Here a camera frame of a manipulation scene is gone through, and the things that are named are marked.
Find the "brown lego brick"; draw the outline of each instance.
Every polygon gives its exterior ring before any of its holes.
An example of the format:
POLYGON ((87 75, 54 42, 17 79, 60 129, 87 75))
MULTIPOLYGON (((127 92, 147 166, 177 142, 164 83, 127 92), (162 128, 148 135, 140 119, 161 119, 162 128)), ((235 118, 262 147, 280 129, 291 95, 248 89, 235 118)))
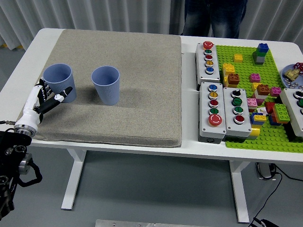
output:
POLYGON ((240 77, 237 73, 230 73, 227 79, 229 84, 237 85, 240 82, 240 77))
POLYGON ((264 85, 264 84, 260 84, 257 87, 257 91, 258 91, 258 95, 261 95, 261 96, 268 96, 268 94, 270 93, 269 86, 264 85))

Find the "power cord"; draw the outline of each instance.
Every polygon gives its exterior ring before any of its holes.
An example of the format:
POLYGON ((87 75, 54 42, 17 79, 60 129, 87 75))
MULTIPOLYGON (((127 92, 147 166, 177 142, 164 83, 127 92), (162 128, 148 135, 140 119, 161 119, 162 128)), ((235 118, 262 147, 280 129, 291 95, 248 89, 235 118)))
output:
POLYGON ((278 187, 280 186, 280 183, 282 182, 282 179, 283 179, 283 176, 281 173, 277 172, 276 169, 280 170, 287 178, 291 179, 291 180, 295 180, 295 181, 302 181, 301 179, 297 179, 297 178, 293 178, 293 177, 290 177, 288 176, 282 169, 280 169, 276 164, 274 163, 271 163, 269 164, 269 169, 270 169, 270 173, 271 173, 271 176, 270 177, 264 177, 262 176, 261 172, 260 172, 260 168, 259 168, 259 163, 256 163, 256 170, 257 170, 257 173, 259 174, 259 176, 261 176, 261 178, 263 180, 269 180, 269 179, 272 179, 276 174, 278 175, 281 175, 281 179, 279 181, 279 183, 277 184, 276 188, 273 190, 273 192, 268 196, 268 198, 266 199, 264 205, 262 206, 262 208, 258 211, 258 213, 255 215, 255 217, 253 218, 252 222, 250 223, 250 225, 248 227, 257 227, 255 224, 253 224, 254 221, 256 221, 257 223, 259 223, 261 226, 263 227, 266 227, 266 226, 273 226, 273 227, 277 227, 277 225, 271 223, 270 221, 267 221, 265 219, 262 219, 262 220, 258 220, 257 219, 257 216, 258 214, 263 210, 263 208, 265 207, 267 201, 269 200, 269 198, 276 192, 276 190, 278 189, 278 187))

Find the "green lego baseplate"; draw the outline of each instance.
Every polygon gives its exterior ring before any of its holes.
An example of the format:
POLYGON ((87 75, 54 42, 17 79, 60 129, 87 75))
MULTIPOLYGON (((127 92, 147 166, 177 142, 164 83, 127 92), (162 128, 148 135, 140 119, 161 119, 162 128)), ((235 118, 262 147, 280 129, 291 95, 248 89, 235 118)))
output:
MULTIPOLYGON (((247 98, 253 94, 250 82, 251 73, 258 73, 262 84, 284 88, 270 50, 265 56, 264 64, 262 66, 254 66, 252 53, 256 49, 257 47, 216 45, 219 69, 222 69, 223 63, 231 63, 235 67, 235 73, 239 74, 240 77, 238 88, 246 90, 247 98), (243 62, 233 62, 234 54, 242 54, 243 62)), ((220 74, 221 81, 223 81, 222 72, 220 74)), ((265 101, 274 102, 274 100, 275 98, 268 95, 265 101)), ((303 153, 303 143, 289 142, 283 125, 270 125, 268 117, 261 127, 260 135, 255 140, 246 140, 243 143, 226 141, 225 145, 228 148, 303 153)))

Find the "gray felt mat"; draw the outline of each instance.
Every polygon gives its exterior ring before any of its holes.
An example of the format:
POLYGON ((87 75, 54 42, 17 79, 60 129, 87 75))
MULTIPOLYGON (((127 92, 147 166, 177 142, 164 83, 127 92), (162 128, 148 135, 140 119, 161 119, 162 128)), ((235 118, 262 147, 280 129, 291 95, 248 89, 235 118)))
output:
POLYGON ((179 36, 64 30, 45 68, 55 63, 71 66, 77 98, 46 113, 36 139, 181 145, 179 36), (120 71, 120 101, 114 106, 102 104, 90 80, 103 65, 120 71))

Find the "person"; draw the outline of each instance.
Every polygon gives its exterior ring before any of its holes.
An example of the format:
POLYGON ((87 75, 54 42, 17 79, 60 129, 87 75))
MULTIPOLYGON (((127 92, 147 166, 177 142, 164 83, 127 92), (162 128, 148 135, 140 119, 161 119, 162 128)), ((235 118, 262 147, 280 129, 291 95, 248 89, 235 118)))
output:
POLYGON ((239 37, 248 0, 185 0, 183 35, 208 36, 212 25, 214 37, 239 37))

